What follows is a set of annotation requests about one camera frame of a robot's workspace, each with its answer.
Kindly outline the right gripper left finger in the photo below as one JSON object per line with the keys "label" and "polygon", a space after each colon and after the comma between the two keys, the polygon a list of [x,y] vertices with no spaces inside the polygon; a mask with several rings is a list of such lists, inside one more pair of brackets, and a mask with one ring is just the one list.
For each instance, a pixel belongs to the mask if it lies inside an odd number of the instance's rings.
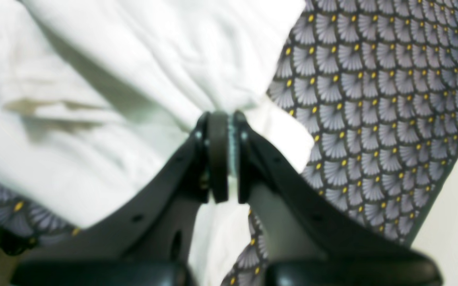
{"label": "right gripper left finger", "polygon": [[131,201],[74,238],[36,248],[23,259],[98,262],[186,261],[199,207],[227,201],[228,116],[205,113],[185,143]]}

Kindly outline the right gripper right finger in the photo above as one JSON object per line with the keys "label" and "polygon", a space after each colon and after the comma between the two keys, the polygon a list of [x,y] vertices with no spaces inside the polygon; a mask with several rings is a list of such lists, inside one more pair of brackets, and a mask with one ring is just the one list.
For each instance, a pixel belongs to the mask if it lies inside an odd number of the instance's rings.
{"label": "right gripper right finger", "polygon": [[374,234],[320,197],[242,112],[232,117],[239,201],[264,229],[271,261],[403,263],[423,255]]}

